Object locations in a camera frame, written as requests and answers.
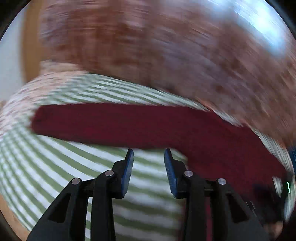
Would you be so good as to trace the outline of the red floral knit sweater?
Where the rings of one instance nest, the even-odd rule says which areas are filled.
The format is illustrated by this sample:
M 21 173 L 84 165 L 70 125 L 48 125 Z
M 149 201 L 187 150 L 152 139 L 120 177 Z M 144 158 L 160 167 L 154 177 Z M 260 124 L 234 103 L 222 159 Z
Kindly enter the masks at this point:
M 31 127 L 38 135 L 83 144 L 170 149 L 175 160 L 201 178 L 225 179 L 254 214 L 253 186 L 273 188 L 273 177 L 287 174 L 251 129 L 184 106 L 43 105 Z

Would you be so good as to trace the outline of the blue object behind bed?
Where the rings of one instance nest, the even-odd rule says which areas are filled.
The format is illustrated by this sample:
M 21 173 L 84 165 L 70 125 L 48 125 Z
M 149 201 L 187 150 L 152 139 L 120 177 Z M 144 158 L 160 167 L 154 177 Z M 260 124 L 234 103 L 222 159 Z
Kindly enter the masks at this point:
M 288 153 L 292 161 L 294 172 L 296 173 L 296 146 L 289 148 Z

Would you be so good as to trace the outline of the brown floral curtain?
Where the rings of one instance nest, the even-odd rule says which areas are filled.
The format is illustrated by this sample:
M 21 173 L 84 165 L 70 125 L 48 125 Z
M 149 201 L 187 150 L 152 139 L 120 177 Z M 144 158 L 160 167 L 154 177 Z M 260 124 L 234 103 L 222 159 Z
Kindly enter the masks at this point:
M 295 38 L 266 1 L 45 1 L 48 57 L 171 92 L 295 144 Z

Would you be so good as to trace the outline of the wooden door frame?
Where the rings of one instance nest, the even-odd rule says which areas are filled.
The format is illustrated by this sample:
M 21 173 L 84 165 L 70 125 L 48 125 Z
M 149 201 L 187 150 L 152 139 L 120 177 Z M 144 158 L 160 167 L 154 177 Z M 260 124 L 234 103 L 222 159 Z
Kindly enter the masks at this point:
M 40 72 L 40 62 L 45 53 L 39 42 L 39 15 L 44 1 L 30 1 L 26 5 L 22 27 L 22 68 L 25 83 L 36 78 Z

